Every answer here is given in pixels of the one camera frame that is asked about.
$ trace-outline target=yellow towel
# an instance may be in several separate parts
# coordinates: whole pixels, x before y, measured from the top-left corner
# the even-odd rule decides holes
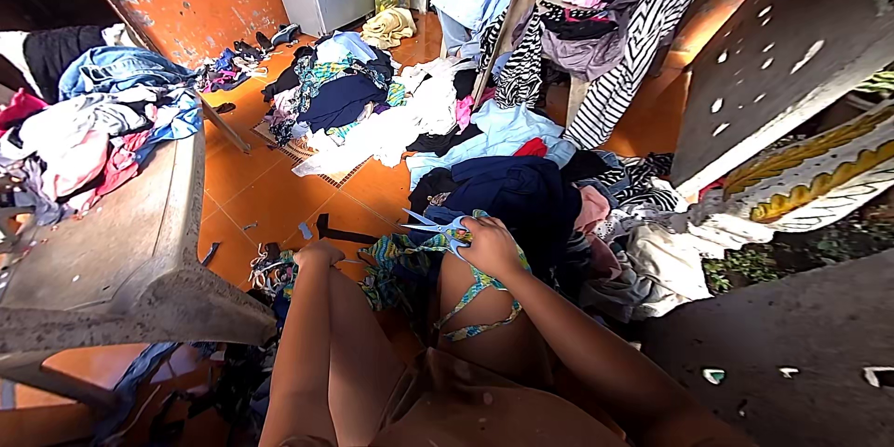
[[[379,49],[390,49],[400,45],[401,38],[416,34],[416,23],[409,10],[390,7],[375,15],[363,25],[360,38]]]

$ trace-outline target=scissors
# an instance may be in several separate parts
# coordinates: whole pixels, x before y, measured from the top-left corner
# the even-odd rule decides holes
[[[471,239],[472,233],[469,232],[468,229],[466,229],[466,227],[462,223],[460,223],[460,220],[466,218],[467,215],[460,215],[460,216],[456,217],[455,219],[453,219],[453,222],[451,222],[447,225],[440,225],[440,224],[435,223],[434,221],[429,220],[428,218],[422,216],[421,214],[417,214],[417,213],[413,213],[413,212],[409,211],[407,208],[403,208],[403,211],[407,212],[410,216],[419,220],[419,222],[421,222],[422,224],[425,224],[425,225],[404,224],[403,227],[407,227],[409,229],[415,229],[415,230],[424,230],[427,232],[437,232],[438,234],[444,235],[445,237],[447,237],[448,242],[450,242],[450,251],[453,252],[453,255],[459,257],[464,262],[468,262],[468,260],[462,258],[462,255],[460,255],[460,253],[457,251],[457,248],[459,248],[459,247],[469,247],[470,245],[469,245],[468,241],[460,241],[459,239],[456,239],[456,237],[454,235],[451,235],[447,232],[448,230],[454,230],[454,231],[463,230],[466,233],[466,237],[468,239]]]

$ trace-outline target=scissor blade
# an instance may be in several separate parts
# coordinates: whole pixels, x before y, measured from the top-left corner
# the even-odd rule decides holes
[[[407,212],[409,214],[409,216],[415,218],[416,220],[419,220],[419,222],[421,222],[422,224],[437,225],[437,222],[435,222],[434,220],[429,220],[428,218],[422,216],[421,214],[409,211],[407,208],[403,208],[403,211]]]
[[[406,227],[406,228],[408,228],[408,229],[425,230],[425,231],[427,231],[427,232],[440,232],[440,231],[441,231],[441,226],[440,226],[440,225],[437,225],[437,224],[434,224],[434,225],[415,225],[415,224],[409,224],[409,223],[406,224],[406,223],[405,223],[405,224],[402,225],[402,227]]]

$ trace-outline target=zebra print fabric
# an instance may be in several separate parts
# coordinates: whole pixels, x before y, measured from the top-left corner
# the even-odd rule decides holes
[[[487,62],[496,52],[497,37],[500,28],[506,19],[504,11],[481,33],[481,60],[478,62],[478,72],[487,68]],[[533,109],[537,103],[542,85],[541,67],[542,53],[541,39],[543,37],[543,23],[540,13],[534,9],[534,13],[528,20],[525,34],[522,35],[519,47],[512,52],[508,61],[503,66],[500,75],[495,78],[497,94],[494,99],[500,108],[511,108],[525,104],[528,109]]]
[[[617,67],[594,80],[565,131],[578,148],[594,149],[608,140],[630,106],[661,41],[676,28],[692,0],[640,0],[630,13],[624,55]]]

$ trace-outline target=white fabric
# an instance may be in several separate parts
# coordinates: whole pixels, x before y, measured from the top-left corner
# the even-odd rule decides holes
[[[677,305],[711,297],[704,283],[702,259],[688,239],[656,223],[632,230],[627,253],[634,271],[654,283],[635,310],[634,319],[664,316]]]
[[[472,115],[471,122],[483,134],[454,146],[443,157],[435,153],[416,154],[407,158],[409,187],[416,188],[419,178],[434,168],[450,168],[466,159],[486,156],[512,156],[522,145],[539,137],[548,151],[546,158],[563,167],[575,153],[575,146],[560,138],[562,127],[528,111],[524,105],[501,109],[495,100],[488,100]]]
[[[38,98],[43,98],[43,95],[40,94],[40,87],[34,80],[34,75],[31,75],[28,62],[25,60],[25,38],[27,36],[28,32],[0,32],[0,55],[9,60],[9,63],[12,63],[21,72],[21,75],[25,77],[25,82],[28,82],[28,85],[34,90],[34,94]]]

